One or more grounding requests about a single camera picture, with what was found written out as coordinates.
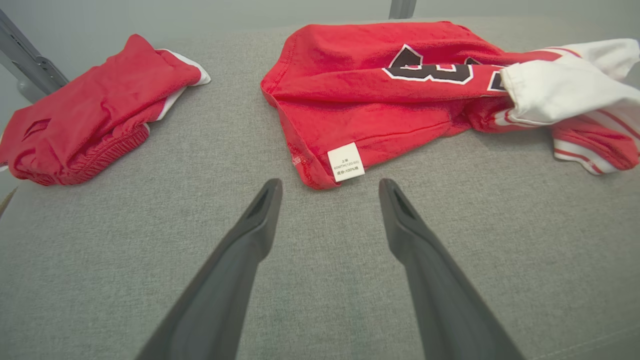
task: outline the basketball jersey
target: basketball jersey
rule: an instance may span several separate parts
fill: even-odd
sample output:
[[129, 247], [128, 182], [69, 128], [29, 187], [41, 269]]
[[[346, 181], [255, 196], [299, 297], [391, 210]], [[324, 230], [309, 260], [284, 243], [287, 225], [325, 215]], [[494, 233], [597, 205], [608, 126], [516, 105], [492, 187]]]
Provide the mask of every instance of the basketball jersey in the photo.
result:
[[506, 53], [450, 22], [309, 25], [261, 88], [312, 188], [337, 186], [327, 152], [343, 145], [366, 168], [468, 129], [550, 126], [557, 158], [602, 174], [638, 164], [640, 92], [619, 82], [638, 53], [631, 39]]

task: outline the gray cushion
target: gray cushion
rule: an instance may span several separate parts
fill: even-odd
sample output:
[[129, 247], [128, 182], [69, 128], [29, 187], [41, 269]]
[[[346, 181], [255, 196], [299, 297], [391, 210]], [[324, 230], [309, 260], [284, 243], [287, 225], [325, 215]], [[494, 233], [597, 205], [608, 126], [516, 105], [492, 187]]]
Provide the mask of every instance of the gray cushion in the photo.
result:
[[[632, 37], [460, 18], [508, 51]], [[154, 44], [211, 74], [150, 138], [77, 186], [24, 183], [0, 220], [0, 358], [130, 359], [263, 182], [284, 200], [238, 359], [422, 359], [378, 181], [395, 179], [528, 359], [640, 354], [640, 169], [595, 177], [544, 130], [443, 138], [341, 188], [305, 187], [259, 82], [295, 29]], [[631, 82], [640, 84], [635, 69]]]

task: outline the pile of clothes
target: pile of clothes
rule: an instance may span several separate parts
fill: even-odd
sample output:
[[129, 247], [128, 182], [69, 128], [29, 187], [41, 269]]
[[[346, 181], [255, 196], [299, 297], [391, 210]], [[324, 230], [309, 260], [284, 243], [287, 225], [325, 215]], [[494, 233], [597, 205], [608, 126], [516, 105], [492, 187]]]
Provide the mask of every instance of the pile of clothes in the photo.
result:
[[83, 183], [149, 136], [187, 86], [211, 81], [196, 62], [132, 35], [120, 53], [16, 111], [0, 164], [42, 185]]

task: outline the folded clothing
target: folded clothing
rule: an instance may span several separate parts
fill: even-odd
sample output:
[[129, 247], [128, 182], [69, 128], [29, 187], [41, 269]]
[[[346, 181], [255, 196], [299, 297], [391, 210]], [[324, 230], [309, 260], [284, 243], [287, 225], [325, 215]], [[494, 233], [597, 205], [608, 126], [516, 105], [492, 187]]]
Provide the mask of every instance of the folded clothing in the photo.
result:
[[367, 168], [468, 129], [550, 126], [557, 158], [602, 174], [638, 164], [640, 92], [619, 82], [638, 54], [632, 39], [507, 53], [450, 22], [309, 25], [260, 86], [312, 188], [338, 186], [328, 152], [351, 142]]
[[19, 179], [79, 184], [135, 149], [187, 86], [210, 82], [194, 61], [132, 35], [124, 49], [32, 106], [16, 111], [0, 163]]

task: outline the white sleeve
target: white sleeve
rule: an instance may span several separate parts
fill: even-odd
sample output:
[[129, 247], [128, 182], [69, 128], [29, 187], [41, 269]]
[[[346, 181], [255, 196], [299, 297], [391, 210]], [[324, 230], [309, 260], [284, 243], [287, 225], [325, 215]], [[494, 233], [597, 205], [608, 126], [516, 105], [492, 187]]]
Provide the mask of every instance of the white sleeve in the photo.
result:
[[607, 76], [618, 81], [624, 79], [634, 64], [640, 60], [638, 41], [630, 38], [552, 46], [537, 51], [585, 59]]
[[[613, 80], [576, 56], [517, 63], [500, 74], [515, 104], [509, 120], [517, 124], [547, 126], [611, 106], [635, 109], [632, 112], [640, 116], [638, 89]], [[640, 117], [634, 122], [640, 126]]]

